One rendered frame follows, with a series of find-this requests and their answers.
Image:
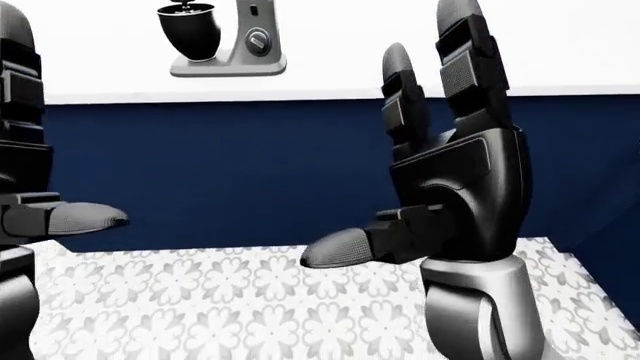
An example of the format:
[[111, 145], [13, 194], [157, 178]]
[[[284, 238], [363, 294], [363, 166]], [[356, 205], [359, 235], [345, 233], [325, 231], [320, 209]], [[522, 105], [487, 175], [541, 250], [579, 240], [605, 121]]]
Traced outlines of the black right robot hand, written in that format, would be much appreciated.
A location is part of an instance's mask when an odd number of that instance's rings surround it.
[[428, 134], [425, 94], [408, 53], [401, 44], [388, 47], [382, 114], [400, 206], [378, 212], [368, 227], [308, 245], [302, 266], [401, 264], [421, 257], [490, 262], [514, 251], [531, 200], [531, 167], [524, 132], [511, 119], [497, 41], [477, 0], [438, 0], [436, 18], [440, 77], [454, 128]]

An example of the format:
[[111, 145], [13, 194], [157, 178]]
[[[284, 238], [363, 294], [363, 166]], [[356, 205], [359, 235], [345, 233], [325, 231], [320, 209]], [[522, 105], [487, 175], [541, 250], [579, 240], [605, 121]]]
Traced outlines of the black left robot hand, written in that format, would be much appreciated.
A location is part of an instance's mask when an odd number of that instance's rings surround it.
[[41, 57], [29, 20], [0, 0], [0, 246], [95, 233], [129, 223], [125, 212], [69, 203], [49, 191], [54, 149], [44, 137]]

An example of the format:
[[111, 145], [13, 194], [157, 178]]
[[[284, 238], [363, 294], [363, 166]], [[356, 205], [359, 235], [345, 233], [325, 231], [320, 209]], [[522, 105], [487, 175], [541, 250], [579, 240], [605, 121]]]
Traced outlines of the black mixer bowl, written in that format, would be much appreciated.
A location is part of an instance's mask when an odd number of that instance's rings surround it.
[[213, 59], [221, 41], [221, 29], [214, 18], [215, 7], [196, 0], [170, 1], [172, 5], [156, 12], [168, 41], [192, 62]]

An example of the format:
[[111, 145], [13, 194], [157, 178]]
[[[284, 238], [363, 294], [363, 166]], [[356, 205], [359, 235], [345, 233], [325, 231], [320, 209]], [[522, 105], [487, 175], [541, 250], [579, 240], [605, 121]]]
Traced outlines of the grey stand mixer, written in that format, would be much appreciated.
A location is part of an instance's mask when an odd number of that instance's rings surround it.
[[219, 49], [205, 62], [180, 53], [170, 68], [175, 77], [250, 77], [281, 74], [286, 58], [281, 50], [273, 0], [235, 0], [237, 34], [231, 50]]

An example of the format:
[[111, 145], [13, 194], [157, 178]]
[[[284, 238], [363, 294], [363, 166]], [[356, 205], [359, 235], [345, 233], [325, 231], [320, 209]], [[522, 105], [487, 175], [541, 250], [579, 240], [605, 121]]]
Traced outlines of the dark blue kitchen counter cabinet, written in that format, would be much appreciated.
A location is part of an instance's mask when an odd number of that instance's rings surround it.
[[[509, 102], [533, 164], [522, 234], [640, 248], [640, 95]], [[74, 251], [298, 245], [397, 203], [375, 100], [52, 105], [44, 125], [53, 188], [131, 219]]]

